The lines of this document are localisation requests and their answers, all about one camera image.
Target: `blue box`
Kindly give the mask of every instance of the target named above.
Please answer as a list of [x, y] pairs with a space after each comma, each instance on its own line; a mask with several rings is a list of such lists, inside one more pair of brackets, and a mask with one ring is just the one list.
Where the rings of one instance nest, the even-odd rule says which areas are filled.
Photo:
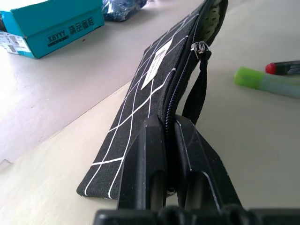
[[103, 26], [101, 7], [101, 0], [48, 0], [7, 11], [0, 6], [0, 46], [39, 59]]

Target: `white label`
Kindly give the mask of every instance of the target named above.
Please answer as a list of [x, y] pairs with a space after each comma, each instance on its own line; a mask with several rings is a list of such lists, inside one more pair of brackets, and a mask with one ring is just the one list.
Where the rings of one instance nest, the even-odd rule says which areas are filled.
[[21, 36], [6, 32], [0, 32], [0, 45], [2, 45], [9, 53], [18, 54], [18, 52], [15, 53], [13, 49], [28, 53], [31, 52]]
[[147, 86], [148, 83], [156, 76], [158, 72], [158, 68], [163, 61], [169, 47], [171, 46], [173, 39], [171, 39], [168, 43], [166, 43], [164, 46], [162, 46], [154, 56], [154, 59], [149, 67], [148, 73], [146, 75], [146, 78], [144, 80], [144, 83], [142, 84], [141, 90], [143, 90], [144, 87]]

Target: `zipper pull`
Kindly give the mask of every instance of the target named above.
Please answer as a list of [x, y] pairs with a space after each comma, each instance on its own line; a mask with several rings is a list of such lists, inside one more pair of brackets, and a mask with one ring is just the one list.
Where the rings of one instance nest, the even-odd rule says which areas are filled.
[[211, 56], [210, 47], [205, 41], [195, 42], [192, 44], [191, 51], [194, 51], [197, 59], [202, 55], [208, 60]]

